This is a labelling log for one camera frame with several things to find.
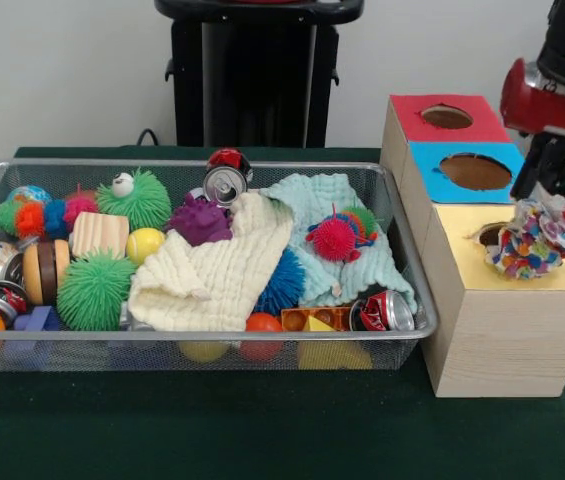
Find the yellow ball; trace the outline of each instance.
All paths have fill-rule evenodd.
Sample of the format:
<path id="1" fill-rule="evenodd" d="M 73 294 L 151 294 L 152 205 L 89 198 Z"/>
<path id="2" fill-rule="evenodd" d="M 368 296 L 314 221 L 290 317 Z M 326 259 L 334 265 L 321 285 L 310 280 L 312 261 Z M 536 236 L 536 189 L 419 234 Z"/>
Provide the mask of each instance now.
<path id="1" fill-rule="evenodd" d="M 129 235 L 126 254 L 136 265 L 142 265 L 149 255 L 154 254 L 166 240 L 166 235 L 155 228 L 140 228 Z"/>
<path id="2" fill-rule="evenodd" d="M 219 359 L 229 349 L 224 342 L 178 342 L 180 352 L 197 363 L 211 363 Z"/>

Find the light blue cloth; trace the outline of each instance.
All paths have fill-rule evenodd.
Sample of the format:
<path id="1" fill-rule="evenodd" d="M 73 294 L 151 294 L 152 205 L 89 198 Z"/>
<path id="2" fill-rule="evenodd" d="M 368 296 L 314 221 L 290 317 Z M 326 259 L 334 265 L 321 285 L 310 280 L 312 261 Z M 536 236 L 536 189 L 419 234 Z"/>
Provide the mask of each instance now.
<path id="1" fill-rule="evenodd" d="M 289 248 L 298 256 L 306 270 L 304 294 L 300 306 L 336 306 L 351 302 L 372 285 L 379 284 L 388 290 L 402 293 L 411 310 L 417 305 L 413 288 L 395 268 L 389 240 L 378 228 L 378 238 L 372 247 L 361 247 L 362 254 L 352 263 L 329 262 L 318 256 L 306 241 L 308 228 L 320 223 L 336 210 L 352 205 L 362 206 L 345 174 L 307 177 L 293 174 L 275 185 L 260 190 L 262 195 L 277 199 L 293 211 L 293 231 Z M 339 285 L 342 294 L 334 295 L 333 287 Z"/>

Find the stacked boxes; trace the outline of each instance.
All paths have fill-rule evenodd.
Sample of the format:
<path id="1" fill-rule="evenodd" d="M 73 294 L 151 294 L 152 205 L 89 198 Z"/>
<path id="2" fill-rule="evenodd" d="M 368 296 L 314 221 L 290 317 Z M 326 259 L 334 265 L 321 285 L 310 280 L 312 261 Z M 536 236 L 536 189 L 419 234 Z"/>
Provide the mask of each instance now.
<path id="1" fill-rule="evenodd" d="M 398 185 L 438 307 L 424 343 L 440 397 L 560 396 L 565 385 L 565 264 L 510 280 L 471 239 L 513 217 L 524 163 L 482 97 L 392 96 L 382 164 Z"/>

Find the black cable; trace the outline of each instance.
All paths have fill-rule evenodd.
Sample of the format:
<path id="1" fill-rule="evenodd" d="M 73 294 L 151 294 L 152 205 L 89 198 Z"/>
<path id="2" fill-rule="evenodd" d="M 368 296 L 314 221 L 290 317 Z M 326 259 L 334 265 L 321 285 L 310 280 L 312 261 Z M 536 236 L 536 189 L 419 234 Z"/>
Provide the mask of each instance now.
<path id="1" fill-rule="evenodd" d="M 137 146 L 142 145 L 142 142 L 144 141 L 144 137 L 146 137 L 147 135 L 149 135 L 151 137 L 151 140 L 153 140 L 153 145 L 155 145 L 156 147 L 160 145 L 157 135 L 150 128 L 145 128 L 144 130 L 142 130 L 142 133 L 140 134 L 140 137 L 138 138 L 136 145 Z"/>

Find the green spiky ball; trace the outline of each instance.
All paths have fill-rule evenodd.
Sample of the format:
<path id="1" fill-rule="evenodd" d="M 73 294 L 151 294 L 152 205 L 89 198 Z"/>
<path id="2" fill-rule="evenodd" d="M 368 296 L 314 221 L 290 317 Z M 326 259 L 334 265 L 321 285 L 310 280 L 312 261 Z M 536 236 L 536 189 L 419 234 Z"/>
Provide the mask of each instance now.
<path id="1" fill-rule="evenodd" d="M 0 230 L 9 235 L 16 236 L 15 230 L 15 214 L 22 206 L 22 202 L 16 200 L 7 200 L 0 204 Z"/>
<path id="2" fill-rule="evenodd" d="M 171 216 L 171 200 L 166 188 L 150 171 L 133 173 L 133 191 L 126 197 L 113 195 L 111 186 L 100 185 L 96 201 L 100 213 L 121 215 L 129 219 L 131 230 L 157 228 Z"/>
<path id="3" fill-rule="evenodd" d="M 349 207 L 346 208 L 342 213 L 346 212 L 351 212 L 358 217 L 358 219 L 362 223 L 362 226 L 364 227 L 366 236 L 369 236 L 373 232 L 375 232 L 375 229 L 377 228 L 377 222 L 375 220 L 375 215 L 373 215 L 373 212 L 371 210 L 364 207 Z"/>
<path id="4" fill-rule="evenodd" d="M 66 268 L 58 289 L 58 313 L 71 330 L 117 330 L 135 265 L 108 251 L 87 254 Z"/>

